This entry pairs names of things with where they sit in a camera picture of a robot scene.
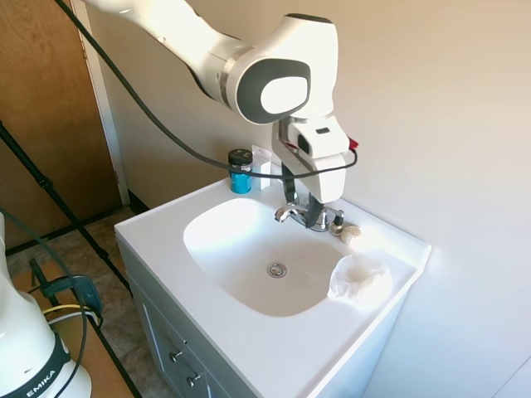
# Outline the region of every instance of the white cloth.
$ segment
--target white cloth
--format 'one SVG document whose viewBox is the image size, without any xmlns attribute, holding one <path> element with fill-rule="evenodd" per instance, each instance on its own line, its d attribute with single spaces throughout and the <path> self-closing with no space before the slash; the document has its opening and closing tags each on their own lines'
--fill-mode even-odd
<svg viewBox="0 0 531 398">
<path fill-rule="evenodd" d="M 355 308 L 370 311 L 382 304 L 392 291 L 389 268 L 360 254 L 343 257 L 330 277 L 328 296 Z"/>
</svg>

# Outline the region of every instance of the small bottle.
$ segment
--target small bottle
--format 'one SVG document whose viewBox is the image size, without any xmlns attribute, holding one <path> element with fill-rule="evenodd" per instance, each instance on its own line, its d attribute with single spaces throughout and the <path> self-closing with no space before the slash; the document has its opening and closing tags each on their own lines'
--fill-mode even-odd
<svg viewBox="0 0 531 398">
<path fill-rule="evenodd" d="M 232 149 L 229 152 L 229 164 L 245 172 L 252 170 L 252 152 L 249 149 Z M 238 172 L 229 172 L 231 190 L 235 193 L 248 193 L 251 190 L 252 178 Z"/>
</svg>

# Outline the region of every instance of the bathroom vanity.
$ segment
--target bathroom vanity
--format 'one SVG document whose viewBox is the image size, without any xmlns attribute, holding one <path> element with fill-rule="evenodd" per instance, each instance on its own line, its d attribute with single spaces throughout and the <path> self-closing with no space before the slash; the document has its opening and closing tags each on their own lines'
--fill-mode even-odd
<svg viewBox="0 0 531 398">
<path fill-rule="evenodd" d="M 385 303 L 359 311 L 327 298 L 350 249 L 275 222 L 284 204 L 279 183 L 242 196 L 224 180 L 115 227 L 153 358 L 176 396 L 363 395 L 430 246 L 346 201 L 330 204 L 392 273 Z"/>
</svg>

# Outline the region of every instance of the tile floor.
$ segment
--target tile floor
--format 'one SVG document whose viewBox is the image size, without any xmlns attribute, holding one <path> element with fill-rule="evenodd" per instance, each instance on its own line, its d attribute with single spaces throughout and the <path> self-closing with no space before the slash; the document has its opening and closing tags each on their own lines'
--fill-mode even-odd
<svg viewBox="0 0 531 398">
<path fill-rule="evenodd" d="M 129 208 L 124 208 L 86 227 L 98 244 L 109 252 L 111 261 L 122 272 L 124 263 L 114 239 L 114 225 L 132 216 L 134 213 Z M 127 289 L 79 232 L 73 231 L 48 243 L 62 257 L 72 273 L 88 275 L 94 281 L 104 304 L 105 322 L 102 331 L 142 397 L 174 398 L 175 395 L 154 367 L 140 318 Z M 41 247 L 32 247 L 7 258 L 10 274 L 14 276 L 28 269 L 31 258 L 39 264 L 50 259 Z"/>
</svg>

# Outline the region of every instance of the robotic arm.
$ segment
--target robotic arm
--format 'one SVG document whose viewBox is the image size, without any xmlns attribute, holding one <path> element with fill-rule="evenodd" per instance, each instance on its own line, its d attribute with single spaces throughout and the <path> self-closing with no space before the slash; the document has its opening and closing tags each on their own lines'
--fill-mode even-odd
<svg viewBox="0 0 531 398">
<path fill-rule="evenodd" d="M 272 148 L 293 174 L 346 164 L 332 115 L 338 38 L 328 19 L 288 14 L 262 43 L 212 29 L 184 0 L 84 0 L 141 26 L 181 59 L 202 92 L 253 124 L 273 124 Z M 321 203 L 339 199 L 345 170 L 303 178 Z"/>
</svg>

